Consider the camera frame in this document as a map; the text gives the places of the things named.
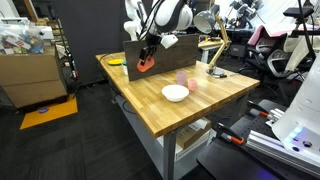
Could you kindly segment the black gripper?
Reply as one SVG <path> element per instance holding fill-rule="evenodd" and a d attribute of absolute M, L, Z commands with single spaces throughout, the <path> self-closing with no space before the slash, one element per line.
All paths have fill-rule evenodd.
<path fill-rule="evenodd" d="M 139 59 L 143 62 L 153 57 L 157 46 L 160 44 L 161 37 L 148 33 L 145 38 L 147 46 L 140 50 Z"/>

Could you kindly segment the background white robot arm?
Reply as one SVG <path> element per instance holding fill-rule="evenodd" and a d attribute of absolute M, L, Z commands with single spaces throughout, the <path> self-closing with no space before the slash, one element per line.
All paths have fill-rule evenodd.
<path fill-rule="evenodd" d="M 162 0 L 153 0 L 150 13 L 146 12 L 142 0 L 125 0 L 126 14 L 129 21 L 123 24 L 124 30 L 132 41 L 144 40 L 144 50 L 150 54 L 156 52 L 160 43 L 160 35 L 155 24 L 155 16 Z"/>

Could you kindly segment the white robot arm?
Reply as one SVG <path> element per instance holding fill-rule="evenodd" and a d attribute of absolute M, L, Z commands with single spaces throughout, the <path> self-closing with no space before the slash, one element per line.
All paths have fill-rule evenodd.
<path fill-rule="evenodd" d="M 137 69 L 145 72 L 154 65 L 153 54 L 161 44 L 164 48 L 174 45 L 178 38 L 172 35 L 175 30 L 185 30 L 197 17 L 193 17 L 191 9 L 184 0 L 157 0 L 153 3 L 150 14 L 145 18 L 140 34 L 145 35 L 147 46 L 141 49 Z M 299 146 L 293 140 L 303 137 L 307 140 L 315 139 L 319 136 L 315 129 L 311 128 L 311 123 L 319 114 L 319 107 L 312 103 L 307 103 L 307 96 L 311 95 L 308 85 L 316 87 L 314 81 L 318 64 L 311 67 L 311 75 L 298 91 L 289 109 L 272 126 L 272 131 L 281 141 L 284 148 L 292 155 L 309 163 L 319 162 L 320 155 L 314 148 L 308 150 Z"/>

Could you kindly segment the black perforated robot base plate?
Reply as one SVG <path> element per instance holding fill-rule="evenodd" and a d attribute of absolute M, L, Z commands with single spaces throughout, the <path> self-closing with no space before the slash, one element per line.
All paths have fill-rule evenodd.
<path fill-rule="evenodd" d="M 258 104 L 266 110 L 287 109 L 269 100 L 262 100 Z M 271 128 L 264 123 L 266 118 L 258 115 L 258 111 L 253 108 L 249 112 L 254 119 L 244 116 L 231 129 L 245 140 L 250 130 L 274 138 Z M 217 138 L 200 152 L 197 162 L 216 180 L 319 180 L 319 177 L 246 147 L 246 141 L 238 145 Z"/>

